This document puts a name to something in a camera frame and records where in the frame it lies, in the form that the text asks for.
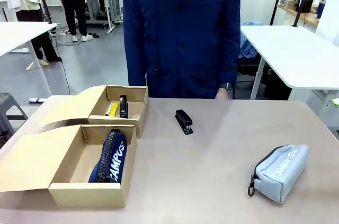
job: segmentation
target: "light blue pencil case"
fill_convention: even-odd
[[[254,168],[248,195],[255,191],[277,203],[283,203],[304,171],[308,157],[306,145],[286,145],[273,149]]]

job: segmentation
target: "black pants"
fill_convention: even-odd
[[[69,33],[76,35],[74,11],[78,19],[79,31],[81,35],[87,35],[86,29],[86,3],[85,0],[61,0],[65,9],[66,22],[68,25]]]
[[[19,12],[16,12],[16,17],[18,21],[24,21],[24,22],[43,22],[42,19],[42,10],[31,10],[31,11],[24,11],[21,10]],[[35,53],[37,54],[38,59],[43,58],[43,53],[40,50],[40,48],[43,49],[44,55],[46,56],[46,59],[48,61],[57,61],[58,56],[55,53],[55,49],[52,45],[51,40],[49,39],[48,32],[43,33],[42,35],[39,35],[31,40],[33,49]]]

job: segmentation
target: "gray stool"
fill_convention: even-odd
[[[7,111],[16,106],[22,115],[6,115]],[[4,135],[7,140],[14,135],[14,130],[10,120],[27,120],[27,115],[15,101],[10,93],[0,93],[0,134]]]

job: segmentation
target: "blue coat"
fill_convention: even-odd
[[[123,25],[129,85],[150,97],[215,98],[235,83],[240,0],[123,0]]]

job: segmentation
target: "green object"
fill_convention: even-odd
[[[335,98],[334,100],[332,100],[332,103],[335,107],[339,107],[339,98]]]

